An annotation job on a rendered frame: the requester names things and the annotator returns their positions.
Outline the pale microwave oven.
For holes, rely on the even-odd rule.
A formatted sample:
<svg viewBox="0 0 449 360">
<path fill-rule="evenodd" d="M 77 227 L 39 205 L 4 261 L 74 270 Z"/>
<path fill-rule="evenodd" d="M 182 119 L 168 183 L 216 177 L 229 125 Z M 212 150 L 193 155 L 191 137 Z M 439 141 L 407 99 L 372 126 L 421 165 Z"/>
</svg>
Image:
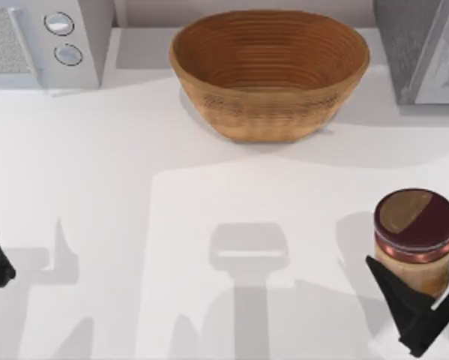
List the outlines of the pale microwave oven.
<svg viewBox="0 0 449 360">
<path fill-rule="evenodd" d="M 68 36 L 50 33 L 48 14 L 74 21 Z M 100 87 L 115 17 L 113 0 L 0 0 L 0 90 L 81 90 Z M 74 67 L 60 64 L 56 47 L 73 44 L 82 54 Z"/>
</svg>

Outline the pale grey cabinet door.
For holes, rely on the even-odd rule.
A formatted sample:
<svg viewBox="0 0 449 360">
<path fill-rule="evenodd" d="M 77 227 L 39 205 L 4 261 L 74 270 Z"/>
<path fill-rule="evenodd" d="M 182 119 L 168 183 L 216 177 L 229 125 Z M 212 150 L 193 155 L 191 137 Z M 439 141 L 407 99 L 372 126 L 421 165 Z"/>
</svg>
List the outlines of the pale grey cabinet door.
<svg viewBox="0 0 449 360">
<path fill-rule="evenodd" d="M 441 0 L 418 65 L 416 104 L 449 104 L 449 0 Z"/>
</svg>

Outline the jar with dark red lid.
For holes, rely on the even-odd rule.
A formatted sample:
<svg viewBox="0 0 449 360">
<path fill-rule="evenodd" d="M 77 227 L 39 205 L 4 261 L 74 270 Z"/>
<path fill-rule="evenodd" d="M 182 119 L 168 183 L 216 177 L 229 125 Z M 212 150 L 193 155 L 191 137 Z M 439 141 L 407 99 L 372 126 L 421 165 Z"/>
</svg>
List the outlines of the jar with dark red lid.
<svg viewBox="0 0 449 360">
<path fill-rule="evenodd" d="M 375 258 L 411 289 L 439 298 L 449 284 L 449 200 L 424 188 L 384 196 L 374 210 Z"/>
</svg>

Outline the brown woven basket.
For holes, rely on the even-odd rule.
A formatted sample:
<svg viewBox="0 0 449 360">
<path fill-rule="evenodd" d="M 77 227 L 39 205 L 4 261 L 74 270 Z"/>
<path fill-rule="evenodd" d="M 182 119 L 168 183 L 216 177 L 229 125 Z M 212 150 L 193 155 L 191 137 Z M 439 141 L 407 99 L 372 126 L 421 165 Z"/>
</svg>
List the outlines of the brown woven basket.
<svg viewBox="0 0 449 360">
<path fill-rule="evenodd" d="M 174 36 L 169 60 L 187 98 L 237 142 L 302 139 L 330 121 L 370 65 L 364 37 L 302 10 L 232 10 Z"/>
</svg>

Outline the round silver microwave knob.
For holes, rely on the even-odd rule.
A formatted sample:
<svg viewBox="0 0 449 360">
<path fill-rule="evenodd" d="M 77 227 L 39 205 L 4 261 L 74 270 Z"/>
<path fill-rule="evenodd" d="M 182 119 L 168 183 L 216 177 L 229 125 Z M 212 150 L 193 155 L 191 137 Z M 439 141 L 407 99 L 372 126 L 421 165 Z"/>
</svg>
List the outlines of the round silver microwave knob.
<svg viewBox="0 0 449 360">
<path fill-rule="evenodd" d="M 43 18 L 46 29 L 57 36 L 68 36 L 74 30 L 73 19 L 63 12 L 56 12 L 46 15 Z"/>
<path fill-rule="evenodd" d="M 55 59 L 62 65 L 74 67 L 79 65 L 83 60 L 81 50 L 73 44 L 66 43 L 62 46 L 57 46 L 53 50 Z"/>
</svg>

